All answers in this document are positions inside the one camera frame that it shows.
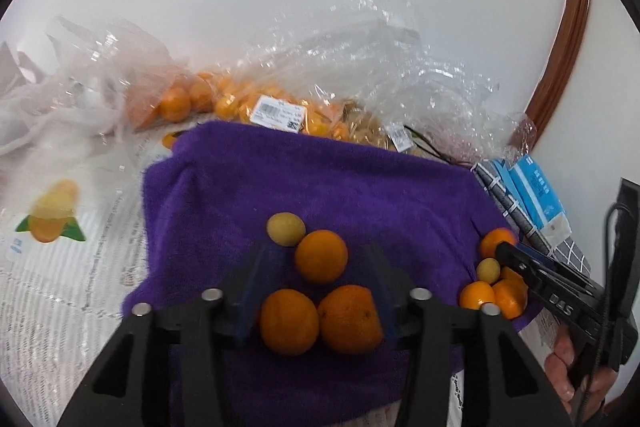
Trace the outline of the blue tissue pack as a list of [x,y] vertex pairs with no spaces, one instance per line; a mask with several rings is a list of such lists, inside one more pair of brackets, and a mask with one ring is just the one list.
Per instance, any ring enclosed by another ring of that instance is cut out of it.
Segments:
[[564,207],[532,156],[521,157],[509,170],[512,182],[536,229],[551,248],[570,237],[572,229]]

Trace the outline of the purple towel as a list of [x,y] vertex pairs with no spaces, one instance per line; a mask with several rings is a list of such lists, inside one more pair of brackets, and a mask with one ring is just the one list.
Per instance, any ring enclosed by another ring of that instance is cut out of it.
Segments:
[[[472,280],[480,240],[503,213],[461,167],[354,143],[211,121],[186,132],[146,169],[142,208],[149,273],[126,299],[154,308],[217,286],[256,245],[267,220],[288,211],[346,242],[355,283],[364,245],[445,303]],[[325,426],[397,401],[408,355],[324,346],[281,357],[263,345],[224,355],[224,381],[244,426]]]

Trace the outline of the grey checked folded cloth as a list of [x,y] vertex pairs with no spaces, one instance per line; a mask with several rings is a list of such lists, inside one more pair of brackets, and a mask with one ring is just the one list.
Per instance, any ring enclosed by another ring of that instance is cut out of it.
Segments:
[[541,233],[536,229],[518,195],[512,182],[505,160],[484,160],[472,168],[478,181],[484,186],[502,211],[503,217],[508,219],[518,229],[522,239],[526,239],[530,246],[548,257],[571,265],[582,274],[590,275],[591,267],[587,257],[582,253],[572,234],[559,247],[551,248]]

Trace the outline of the small orange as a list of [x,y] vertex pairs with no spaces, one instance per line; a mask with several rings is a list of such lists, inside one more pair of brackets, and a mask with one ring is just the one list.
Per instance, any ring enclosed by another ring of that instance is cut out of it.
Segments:
[[518,243],[518,236],[511,229],[498,228],[488,232],[480,241],[480,257],[493,258],[496,255],[496,249],[501,243],[508,243],[515,246]]

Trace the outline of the clear crumpled plastic bag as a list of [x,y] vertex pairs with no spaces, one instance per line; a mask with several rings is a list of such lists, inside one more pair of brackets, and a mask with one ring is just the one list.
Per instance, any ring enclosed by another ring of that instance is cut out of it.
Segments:
[[129,20],[86,27],[59,16],[48,38],[58,61],[51,74],[1,43],[3,155],[54,124],[86,135],[141,128],[166,90],[188,75],[187,60]]

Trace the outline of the yellow-green longan fruit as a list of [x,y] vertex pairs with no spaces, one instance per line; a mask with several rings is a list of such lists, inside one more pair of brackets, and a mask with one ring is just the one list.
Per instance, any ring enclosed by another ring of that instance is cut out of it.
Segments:
[[485,258],[476,267],[477,280],[494,285],[501,275],[500,263],[495,258]]

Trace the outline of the large tangerine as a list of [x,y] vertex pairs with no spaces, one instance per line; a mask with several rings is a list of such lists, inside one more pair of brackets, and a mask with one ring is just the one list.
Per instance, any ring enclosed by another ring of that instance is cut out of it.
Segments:
[[320,301],[318,315],[320,335],[334,351],[363,355],[384,339],[378,309],[367,287],[337,287]]

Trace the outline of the brown wooden door frame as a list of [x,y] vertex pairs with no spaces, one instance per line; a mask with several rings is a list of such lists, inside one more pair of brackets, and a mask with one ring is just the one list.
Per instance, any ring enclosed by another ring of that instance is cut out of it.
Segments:
[[525,109],[527,120],[518,125],[510,144],[531,150],[551,121],[570,82],[584,41],[591,0],[565,0],[547,65]]

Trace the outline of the clear bag of oranges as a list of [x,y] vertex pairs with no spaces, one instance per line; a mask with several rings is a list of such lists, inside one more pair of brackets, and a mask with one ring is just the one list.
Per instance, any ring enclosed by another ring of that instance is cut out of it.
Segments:
[[411,5],[372,0],[284,13],[203,70],[134,29],[120,49],[128,124],[205,113],[454,165],[525,155],[533,121],[490,108],[495,83],[434,56],[413,15]]

